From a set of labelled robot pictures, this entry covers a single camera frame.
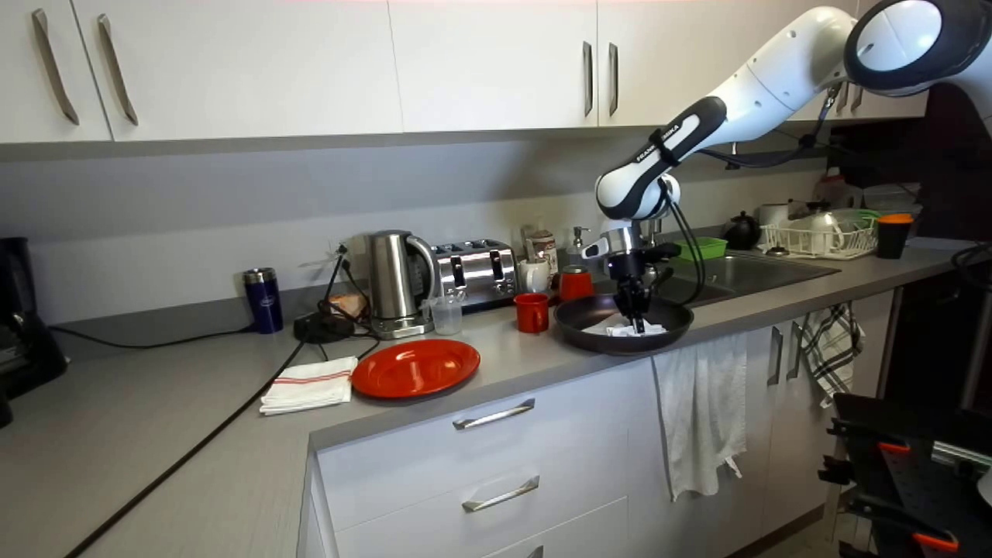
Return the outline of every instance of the white wall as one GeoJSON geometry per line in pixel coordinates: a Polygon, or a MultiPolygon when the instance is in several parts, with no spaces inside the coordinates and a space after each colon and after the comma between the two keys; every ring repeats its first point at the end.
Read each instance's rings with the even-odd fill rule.
{"type": "MultiPolygon", "coordinates": [[[[277,266],[315,285],[337,243],[372,230],[426,243],[505,238],[520,223],[599,223],[591,184],[643,134],[179,143],[0,152],[0,236],[29,236],[48,322],[235,298],[277,266]]],[[[820,164],[682,168],[694,225],[802,199],[820,164]]]]}

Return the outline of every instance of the red plate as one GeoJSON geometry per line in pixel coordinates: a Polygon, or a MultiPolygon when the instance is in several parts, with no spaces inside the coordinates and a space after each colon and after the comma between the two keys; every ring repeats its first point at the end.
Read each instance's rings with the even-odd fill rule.
{"type": "Polygon", "coordinates": [[[374,401],[414,401],[466,383],[476,363],[476,351],[461,340],[409,340],[369,354],[354,370],[349,389],[374,401]]]}

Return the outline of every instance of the dish rack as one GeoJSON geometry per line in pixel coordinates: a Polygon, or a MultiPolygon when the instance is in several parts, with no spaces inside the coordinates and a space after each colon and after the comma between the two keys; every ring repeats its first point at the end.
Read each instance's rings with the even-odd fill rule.
{"type": "Polygon", "coordinates": [[[842,207],[802,220],[778,220],[761,225],[760,249],[783,251],[788,257],[829,257],[852,260],[876,249],[875,238],[876,212],[842,207]]]}

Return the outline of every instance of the frying pan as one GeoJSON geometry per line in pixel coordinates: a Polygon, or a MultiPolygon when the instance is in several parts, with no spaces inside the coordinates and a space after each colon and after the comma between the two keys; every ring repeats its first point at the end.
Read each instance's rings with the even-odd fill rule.
{"type": "Polygon", "coordinates": [[[614,298],[582,298],[582,301],[562,304],[555,314],[555,325],[565,336],[565,340],[587,351],[656,351],[678,340],[694,319],[694,314],[682,304],[651,301],[649,322],[664,325],[666,336],[610,338],[610,336],[582,331],[614,314],[617,314],[614,298]]]}

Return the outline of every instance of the blue can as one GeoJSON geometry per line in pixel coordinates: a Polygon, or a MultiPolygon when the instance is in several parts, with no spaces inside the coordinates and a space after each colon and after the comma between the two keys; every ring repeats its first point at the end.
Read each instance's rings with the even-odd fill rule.
{"type": "Polygon", "coordinates": [[[253,331],[269,336],[281,330],[278,283],[272,266],[245,271],[245,294],[253,331]]]}

